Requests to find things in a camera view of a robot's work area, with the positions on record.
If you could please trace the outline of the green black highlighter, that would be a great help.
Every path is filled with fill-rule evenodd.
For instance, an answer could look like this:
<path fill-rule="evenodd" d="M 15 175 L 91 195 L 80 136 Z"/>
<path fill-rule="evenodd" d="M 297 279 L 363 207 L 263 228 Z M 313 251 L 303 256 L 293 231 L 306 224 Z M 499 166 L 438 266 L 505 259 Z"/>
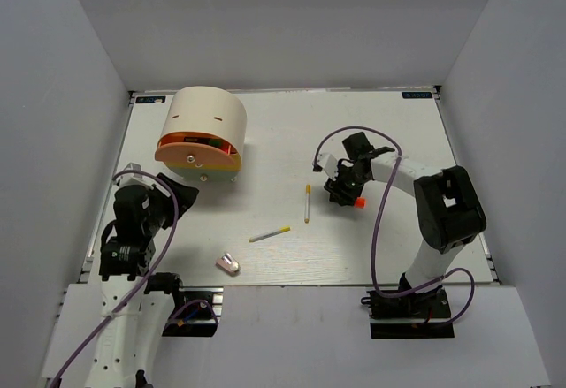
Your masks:
<path fill-rule="evenodd" d="M 223 141 L 220 140 L 220 139 L 205 139 L 205 138 L 201 138 L 198 142 L 199 142 L 200 144 L 212 146 L 213 148 L 221 148 L 222 145 L 223 145 Z"/>

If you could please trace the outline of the orange black highlighter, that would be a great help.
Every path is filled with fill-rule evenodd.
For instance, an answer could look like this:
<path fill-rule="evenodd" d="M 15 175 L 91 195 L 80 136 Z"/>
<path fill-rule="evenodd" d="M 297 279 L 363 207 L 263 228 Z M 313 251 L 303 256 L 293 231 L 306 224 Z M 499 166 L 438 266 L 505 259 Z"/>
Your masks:
<path fill-rule="evenodd" d="M 366 199 L 363 197 L 356 198 L 354 202 L 354 207 L 358 209 L 363 209 L 366 205 Z"/>

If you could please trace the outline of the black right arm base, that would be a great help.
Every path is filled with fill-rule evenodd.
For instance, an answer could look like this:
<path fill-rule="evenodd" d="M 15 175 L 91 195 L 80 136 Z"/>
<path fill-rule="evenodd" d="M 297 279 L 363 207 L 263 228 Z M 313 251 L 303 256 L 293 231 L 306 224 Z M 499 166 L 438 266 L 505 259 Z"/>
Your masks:
<path fill-rule="evenodd" d="M 368 291 L 360 300 L 367 307 L 371 338 L 452 339 L 455 336 L 447 293 L 443 288 L 433 293 L 417 293 L 401 298 L 384 298 Z"/>

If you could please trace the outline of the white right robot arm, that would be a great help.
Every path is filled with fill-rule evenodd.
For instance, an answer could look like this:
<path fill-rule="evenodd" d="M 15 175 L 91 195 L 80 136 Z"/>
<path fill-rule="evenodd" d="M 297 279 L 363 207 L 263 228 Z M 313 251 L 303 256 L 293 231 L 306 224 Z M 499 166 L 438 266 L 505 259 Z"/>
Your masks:
<path fill-rule="evenodd" d="M 439 168 L 408 159 L 401 145 L 380 133 L 388 146 L 376 148 L 368 140 L 369 127 L 350 126 L 343 140 L 345 157 L 335 158 L 318 148 L 313 170 L 327 176 L 325 190 L 340 206 L 352 207 L 369 182 L 385 185 L 371 235 L 371 281 L 375 293 L 384 299 L 399 299 L 401 309 L 420 316 L 432 304 L 431 292 L 453 275 L 449 268 L 463 248 L 486 229 L 483 211 L 469 173 L 459 165 Z M 397 291 L 380 289 L 377 278 L 379 229 L 392 189 L 410 195 L 416 203 L 421 245 L 409 268 L 402 274 Z"/>

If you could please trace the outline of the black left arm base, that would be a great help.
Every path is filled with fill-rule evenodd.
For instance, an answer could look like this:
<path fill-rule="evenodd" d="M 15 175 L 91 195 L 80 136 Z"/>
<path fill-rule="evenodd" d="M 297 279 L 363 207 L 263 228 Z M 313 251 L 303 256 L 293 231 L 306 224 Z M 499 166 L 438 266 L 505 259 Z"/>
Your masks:
<path fill-rule="evenodd" d="M 157 292 L 173 301 L 162 336 L 174 338 L 210 338 L 220 319 L 223 288 L 187 287 L 174 273 L 156 273 L 149 278 L 145 294 Z"/>

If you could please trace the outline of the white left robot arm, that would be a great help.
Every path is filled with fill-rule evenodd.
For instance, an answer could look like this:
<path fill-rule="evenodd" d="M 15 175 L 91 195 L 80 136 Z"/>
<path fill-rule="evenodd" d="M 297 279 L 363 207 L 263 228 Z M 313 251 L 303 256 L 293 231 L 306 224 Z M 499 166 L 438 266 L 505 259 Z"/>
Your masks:
<path fill-rule="evenodd" d="M 154 238 L 175 231 L 199 192 L 163 173 L 149 184 L 146 176 L 136 170 L 119 174 L 114 218 L 101 236 L 101 322 L 92 337 L 87 387 L 148 387 L 166 322 L 187 305 L 180 276 L 157 271 L 164 253 L 156 251 Z"/>

